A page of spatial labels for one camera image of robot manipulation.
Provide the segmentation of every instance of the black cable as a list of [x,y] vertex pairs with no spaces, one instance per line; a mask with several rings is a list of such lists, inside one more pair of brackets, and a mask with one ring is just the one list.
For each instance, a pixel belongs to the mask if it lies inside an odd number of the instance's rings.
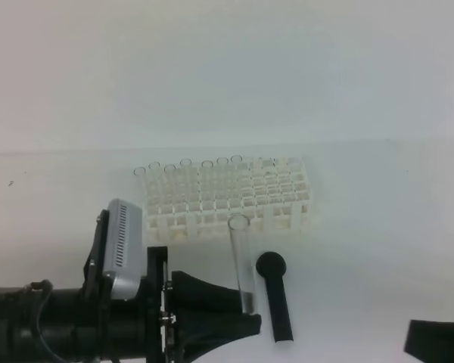
[[49,280],[32,282],[30,285],[34,290],[42,290],[39,298],[36,300],[36,303],[32,308],[32,314],[30,316],[30,330],[32,332],[33,341],[36,344],[37,349],[54,363],[69,363],[52,352],[52,349],[48,346],[42,333],[40,332],[40,316],[48,298],[51,296],[54,285],[52,285]]

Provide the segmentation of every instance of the white wall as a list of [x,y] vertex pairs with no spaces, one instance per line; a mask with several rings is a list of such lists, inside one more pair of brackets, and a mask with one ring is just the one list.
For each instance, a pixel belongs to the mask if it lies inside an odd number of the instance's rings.
[[454,136],[454,0],[0,0],[0,152]]

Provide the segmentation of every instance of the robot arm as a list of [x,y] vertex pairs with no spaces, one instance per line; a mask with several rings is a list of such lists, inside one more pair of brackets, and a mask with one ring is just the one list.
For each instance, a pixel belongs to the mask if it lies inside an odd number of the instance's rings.
[[0,288],[0,363],[189,363],[260,332],[260,316],[242,313],[238,290],[182,271],[168,280],[166,247],[148,248],[141,276],[141,251],[141,210],[113,200],[98,217],[81,288]]

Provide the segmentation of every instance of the white table surface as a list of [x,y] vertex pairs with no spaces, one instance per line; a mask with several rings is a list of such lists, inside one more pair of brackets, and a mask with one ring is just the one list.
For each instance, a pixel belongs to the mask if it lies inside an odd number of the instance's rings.
[[[261,284],[261,335],[199,362],[410,363],[410,319],[454,321],[454,140],[0,155],[0,286],[79,287],[95,217],[138,196],[135,167],[232,154],[305,159],[308,232],[252,240],[256,255],[276,250],[288,264],[295,341],[274,344]],[[222,283],[230,258],[215,243],[183,245],[170,268]]]

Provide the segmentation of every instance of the test tube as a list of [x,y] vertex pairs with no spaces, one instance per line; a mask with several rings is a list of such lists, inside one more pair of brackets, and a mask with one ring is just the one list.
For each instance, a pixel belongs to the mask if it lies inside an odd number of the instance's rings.
[[241,295],[242,312],[244,314],[255,314],[257,312],[256,283],[247,236],[250,220],[242,214],[234,214],[229,219],[228,224],[238,289]]
[[146,182],[146,169],[143,166],[139,166],[133,170],[135,176],[135,182],[138,186],[138,202],[142,205],[146,201],[147,197],[147,182]]

